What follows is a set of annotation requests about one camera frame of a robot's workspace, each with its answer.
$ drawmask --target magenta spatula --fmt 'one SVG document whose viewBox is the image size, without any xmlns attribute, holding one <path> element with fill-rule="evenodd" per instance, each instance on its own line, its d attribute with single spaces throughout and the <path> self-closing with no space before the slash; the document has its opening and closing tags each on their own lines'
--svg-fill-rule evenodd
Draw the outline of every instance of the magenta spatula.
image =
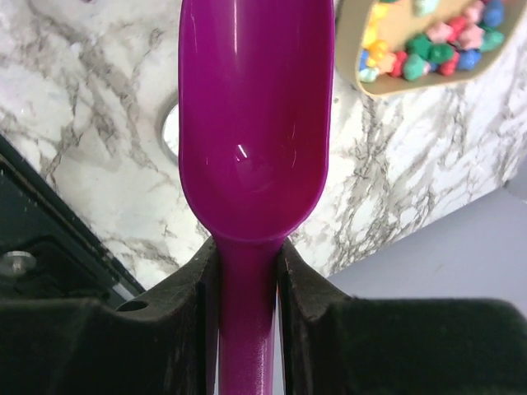
<svg viewBox="0 0 527 395">
<path fill-rule="evenodd" d="M 184 0 L 180 176 L 222 257 L 220 391 L 272 392 L 273 260 L 328 169 L 332 0 Z"/>
</svg>

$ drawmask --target white marble table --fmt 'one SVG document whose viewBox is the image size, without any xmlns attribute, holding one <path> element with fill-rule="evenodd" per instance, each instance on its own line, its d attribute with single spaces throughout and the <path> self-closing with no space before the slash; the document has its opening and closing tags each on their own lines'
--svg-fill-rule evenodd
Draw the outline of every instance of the white marble table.
<svg viewBox="0 0 527 395">
<path fill-rule="evenodd" d="M 177 0 L 0 0 L 0 132 L 150 287 L 207 237 L 161 149 Z M 334 79 L 329 177 L 292 239 L 324 275 L 503 185 L 527 138 L 527 21 L 466 85 L 387 100 Z"/>
</svg>

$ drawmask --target beige tray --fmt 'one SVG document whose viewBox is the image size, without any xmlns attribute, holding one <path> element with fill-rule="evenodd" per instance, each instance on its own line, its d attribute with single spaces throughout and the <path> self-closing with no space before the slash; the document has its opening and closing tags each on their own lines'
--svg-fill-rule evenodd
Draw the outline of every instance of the beige tray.
<svg viewBox="0 0 527 395">
<path fill-rule="evenodd" d="M 416 18 L 412 13 L 413 0 L 400 0 L 390 4 L 389 15 L 379 23 L 379 38 L 388 41 L 391 49 L 401 49 L 404 42 L 422 32 L 434 21 L 447 20 L 459 12 L 473 0 L 441 0 L 440 6 L 430 16 Z M 477 67 L 470 72 L 456 72 L 451 77 L 443 77 L 431 73 L 416 81 L 406 81 L 403 78 L 380 76 L 373 83 L 362 83 L 359 80 L 358 65 L 361 58 L 361 43 L 364 30 L 370 20 L 371 9 L 377 0 L 343 0 L 338 10 L 336 65 L 338 71 L 357 89 L 372 96 L 391 95 L 412 91 L 428 86 L 445 85 L 467 81 L 477 77 L 500 56 L 516 26 L 525 12 L 527 0 L 510 0 L 506 2 L 506 20 L 498 30 L 505 35 L 503 45 L 494 51 L 483 54 Z"/>
</svg>

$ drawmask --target purple handle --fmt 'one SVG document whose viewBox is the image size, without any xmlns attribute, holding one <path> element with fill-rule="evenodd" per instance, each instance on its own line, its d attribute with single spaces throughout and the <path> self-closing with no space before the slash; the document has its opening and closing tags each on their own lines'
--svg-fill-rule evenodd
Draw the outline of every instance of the purple handle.
<svg viewBox="0 0 527 395">
<path fill-rule="evenodd" d="M 222 257 L 221 395 L 273 393 L 274 259 L 283 240 L 243 244 L 215 238 Z"/>
</svg>

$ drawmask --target gray floor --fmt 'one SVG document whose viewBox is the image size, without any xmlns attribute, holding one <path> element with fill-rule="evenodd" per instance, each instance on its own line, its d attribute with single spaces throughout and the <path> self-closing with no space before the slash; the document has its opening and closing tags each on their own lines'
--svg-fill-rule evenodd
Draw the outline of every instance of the gray floor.
<svg viewBox="0 0 527 395">
<path fill-rule="evenodd" d="M 365 298 L 492 297 L 527 316 L 527 164 L 499 189 L 331 276 Z M 274 395 L 283 394 L 280 339 Z"/>
</svg>

